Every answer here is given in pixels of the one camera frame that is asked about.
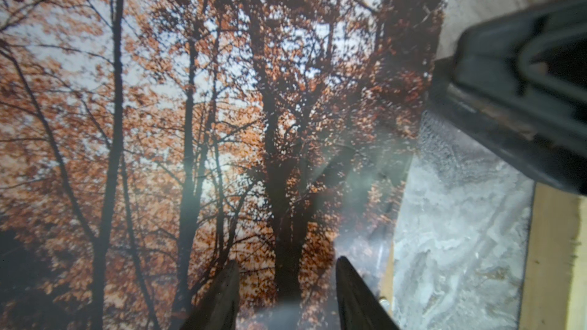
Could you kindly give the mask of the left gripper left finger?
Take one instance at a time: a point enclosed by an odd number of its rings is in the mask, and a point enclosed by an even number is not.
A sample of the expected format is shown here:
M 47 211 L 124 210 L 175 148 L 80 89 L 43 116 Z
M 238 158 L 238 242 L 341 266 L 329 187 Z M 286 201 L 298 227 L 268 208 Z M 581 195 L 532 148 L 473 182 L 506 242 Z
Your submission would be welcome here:
M 235 330 L 239 307 L 239 268 L 229 261 L 180 330 Z

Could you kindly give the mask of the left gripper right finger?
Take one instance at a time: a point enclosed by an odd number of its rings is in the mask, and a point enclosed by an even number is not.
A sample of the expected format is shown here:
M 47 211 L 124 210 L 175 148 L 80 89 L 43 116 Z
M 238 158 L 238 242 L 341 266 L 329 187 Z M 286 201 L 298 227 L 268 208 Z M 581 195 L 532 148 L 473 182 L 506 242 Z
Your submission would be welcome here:
M 342 330 L 399 330 L 347 257 L 336 261 L 336 298 Z

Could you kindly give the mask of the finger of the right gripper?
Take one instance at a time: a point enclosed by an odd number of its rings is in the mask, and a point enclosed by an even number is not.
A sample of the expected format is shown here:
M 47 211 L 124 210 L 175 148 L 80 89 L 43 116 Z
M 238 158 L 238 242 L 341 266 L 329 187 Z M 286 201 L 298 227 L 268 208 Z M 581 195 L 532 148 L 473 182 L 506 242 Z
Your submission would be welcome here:
M 586 0 L 476 24 L 435 62 L 429 107 L 526 177 L 586 192 Z

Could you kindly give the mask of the light wooden picture frame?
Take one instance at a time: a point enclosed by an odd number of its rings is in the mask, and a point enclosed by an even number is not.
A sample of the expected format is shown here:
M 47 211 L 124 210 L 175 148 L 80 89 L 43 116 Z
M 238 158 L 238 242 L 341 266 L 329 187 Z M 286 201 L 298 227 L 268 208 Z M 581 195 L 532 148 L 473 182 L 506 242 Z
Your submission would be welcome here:
M 586 327 L 585 197 L 536 185 L 518 327 Z

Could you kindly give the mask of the autumn forest photo print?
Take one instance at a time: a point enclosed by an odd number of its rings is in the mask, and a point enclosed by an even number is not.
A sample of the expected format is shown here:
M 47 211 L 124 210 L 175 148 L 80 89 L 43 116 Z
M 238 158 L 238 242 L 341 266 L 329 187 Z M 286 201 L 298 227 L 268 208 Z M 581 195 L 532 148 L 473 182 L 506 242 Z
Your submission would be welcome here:
M 378 291 L 446 0 L 1 0 L 1 327 L 239 329 Z

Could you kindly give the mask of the brown frame backing board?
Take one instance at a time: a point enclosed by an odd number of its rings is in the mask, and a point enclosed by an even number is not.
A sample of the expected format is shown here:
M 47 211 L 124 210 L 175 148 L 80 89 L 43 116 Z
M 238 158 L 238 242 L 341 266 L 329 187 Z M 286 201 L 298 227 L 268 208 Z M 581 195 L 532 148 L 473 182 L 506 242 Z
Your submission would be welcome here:
M 380 280 L 379 304 L 388 313 L 392 315 L 392 305 L 394 295 L 394 244 L 391 243 L 388 250 L 388 259 L 386 261 L 385 272 Z

